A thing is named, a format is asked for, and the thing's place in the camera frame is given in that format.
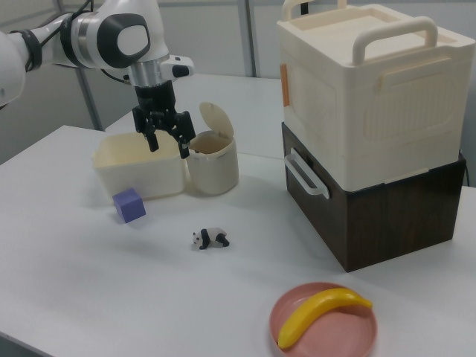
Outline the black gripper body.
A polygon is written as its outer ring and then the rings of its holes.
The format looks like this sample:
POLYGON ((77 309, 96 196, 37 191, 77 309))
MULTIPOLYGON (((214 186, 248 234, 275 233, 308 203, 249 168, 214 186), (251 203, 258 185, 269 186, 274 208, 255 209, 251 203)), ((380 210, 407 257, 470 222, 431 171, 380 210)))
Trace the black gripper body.
POLYGON ((138 105, 132 110, 135 129, 148 143, 157 143, 155 132, 165 131, 178 143, 189 143, 195 129, 189 112, 177 112, 176 97, 171 82, 152 87, 135 87, 138 105))

